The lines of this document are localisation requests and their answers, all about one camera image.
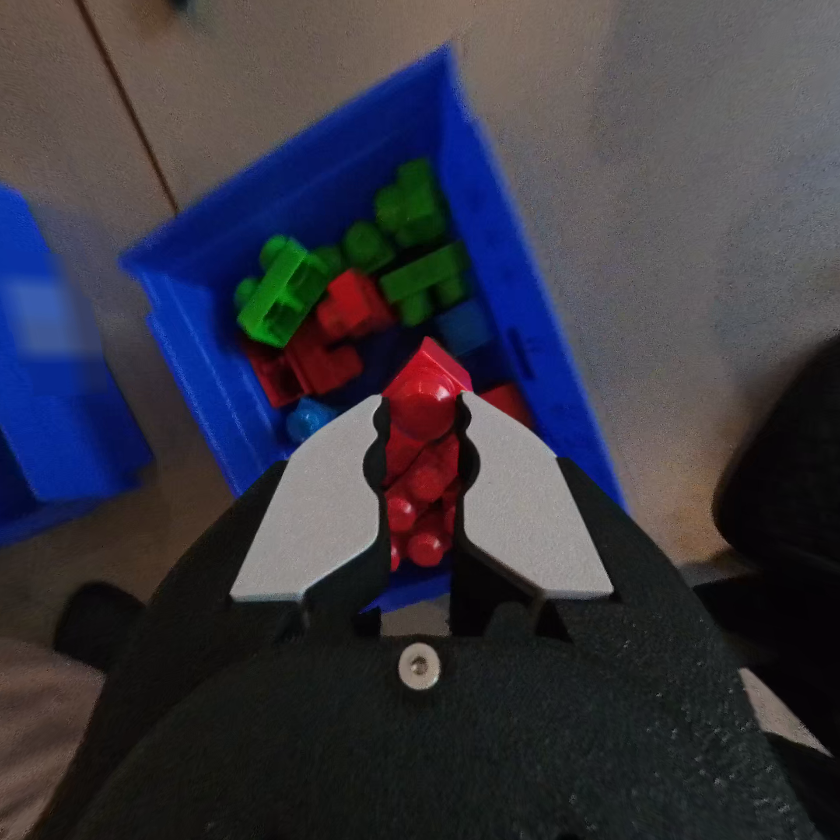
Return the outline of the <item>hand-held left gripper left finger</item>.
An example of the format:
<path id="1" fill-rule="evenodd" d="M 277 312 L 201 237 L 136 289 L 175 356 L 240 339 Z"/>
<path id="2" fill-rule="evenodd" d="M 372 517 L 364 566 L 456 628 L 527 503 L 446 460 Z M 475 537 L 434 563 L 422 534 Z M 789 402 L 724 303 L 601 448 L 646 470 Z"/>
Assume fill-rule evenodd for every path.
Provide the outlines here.
<path id="1" fill-rule="evenodd" d="M 372 395 L 298 447 L 231 586 L 233 603 L 295 607 L 327 627 L 351 624 L 383 593 L 390 420 L 387 398 Z"/>

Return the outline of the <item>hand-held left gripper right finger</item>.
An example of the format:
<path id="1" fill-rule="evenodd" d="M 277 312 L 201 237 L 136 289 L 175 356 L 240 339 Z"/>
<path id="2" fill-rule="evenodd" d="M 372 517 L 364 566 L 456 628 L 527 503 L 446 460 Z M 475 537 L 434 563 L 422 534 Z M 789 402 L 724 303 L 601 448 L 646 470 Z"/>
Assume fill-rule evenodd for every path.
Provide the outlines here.
<path id="1" fill-rule="evenodd" d="M 556 602 L 609 602 L 613 582 L 553 450 L 473 392 L 458 397 L 450 629 L 485 635 L 499 607 L 540 629 Z"/>

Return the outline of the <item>red mega block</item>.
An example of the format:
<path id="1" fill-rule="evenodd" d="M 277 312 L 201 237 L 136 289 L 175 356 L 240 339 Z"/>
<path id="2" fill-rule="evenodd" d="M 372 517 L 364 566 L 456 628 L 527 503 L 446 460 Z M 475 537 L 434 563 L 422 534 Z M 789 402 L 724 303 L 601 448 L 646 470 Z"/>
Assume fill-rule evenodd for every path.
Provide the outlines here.
<path id="1" fill-rule="evenodd" d="M 452 547 L 459 477 L 458 398 L 470 392 L 469 373 L 432 338 L 384 391 L 390 410 L 385 447 L 386 515 L 391 570 L 440 565 Z"/>

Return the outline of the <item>pile of mega blocks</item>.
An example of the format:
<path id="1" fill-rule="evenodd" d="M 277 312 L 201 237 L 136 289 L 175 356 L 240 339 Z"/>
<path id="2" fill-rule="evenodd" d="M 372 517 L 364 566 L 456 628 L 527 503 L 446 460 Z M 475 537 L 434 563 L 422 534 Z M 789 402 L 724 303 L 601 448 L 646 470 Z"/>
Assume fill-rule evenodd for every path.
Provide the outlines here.
<path id="1" fill-rule="evenodd" d="M 384 387 L 396 356 L 421 335 L 466 361 L 490 404 L 534 427 L 518 387 L 490 370 L 495 332 L 427 157 L 400 164 L 375 192 L 373 216 L 338 244 L 269 237 L 233 306 L 245 357 L 293 445 Z"/>

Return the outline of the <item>blue plastic bin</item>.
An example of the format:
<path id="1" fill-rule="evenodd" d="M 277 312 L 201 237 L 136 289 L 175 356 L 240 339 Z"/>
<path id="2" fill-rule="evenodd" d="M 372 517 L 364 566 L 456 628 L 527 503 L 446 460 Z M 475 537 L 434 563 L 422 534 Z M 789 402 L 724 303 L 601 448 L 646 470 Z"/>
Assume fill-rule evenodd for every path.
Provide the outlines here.
<path id="1" fill-rule="evenodd" d="M 1 188 L 1 544 L 136 487 L 152 453 L 92 308 L 24 197 Z"/>
<path id="2" fill-rule="evenodd" d="M 308 249 L 338 244 L 353 222 L 373 216 L 375 192 L 396 168 L 417 157 L 433 164 L 475 292 L 489 312 L 497 339 L 490 370 L 518 387 L 534 421 L 527 428 L 558 456 L 613 582 L 610 601 L 619 599 L 606 526 L 596 522 L 599 511 L 610 523 L 626 522 L 613 468 L 480 124 L 441 49 L 271 152 L 122 258 L 150 297 L 150 327 L 238 499 L 177 562 L 149 617 L 241 617 L 254 609 L 257 616 L 305 618 L 295 607 L 237 605 L 229 596 L 283 466 L 302 445 L 282 435 L 283 412 L 270 407 L 245 357 L 233 294 L 242 279 L 258 275 L 269 237 L 291 236 Z M 335 418 L 369 396 L 384 396 L 425 337 L 412 342 L 410 354 L 396 356 L 384 387 Z M 488 402 L 467 362 L 454 359 L 469 373 L 471 392 Z M 391 571 L 364 611 L 390 612 L 448 592 L 453 541 L 435 568 L 406 563 Z"/>

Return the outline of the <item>black textured mat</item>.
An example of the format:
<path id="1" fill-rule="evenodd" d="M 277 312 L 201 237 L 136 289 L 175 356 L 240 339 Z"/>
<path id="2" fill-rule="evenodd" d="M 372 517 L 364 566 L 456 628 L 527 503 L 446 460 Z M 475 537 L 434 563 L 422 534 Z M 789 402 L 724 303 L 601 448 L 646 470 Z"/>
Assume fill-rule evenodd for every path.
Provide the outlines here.
<path id="1" fill-rule="evenodd" d="M 745 559 L 838 589 L 838 338 L 805 364 L 735 458 L 714 519 Z"/>

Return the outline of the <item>grey cloth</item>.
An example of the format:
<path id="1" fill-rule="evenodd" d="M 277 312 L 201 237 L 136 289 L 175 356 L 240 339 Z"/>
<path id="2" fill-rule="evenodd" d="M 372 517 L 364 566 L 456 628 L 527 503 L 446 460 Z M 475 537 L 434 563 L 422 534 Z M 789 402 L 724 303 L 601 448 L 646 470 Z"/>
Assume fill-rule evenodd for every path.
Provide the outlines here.
<path id="1" fill-rule="evenodd" d="M 67 773 L 104 674 L 73 658 L 1 640 L 1 838 L 24 838 Z"/>

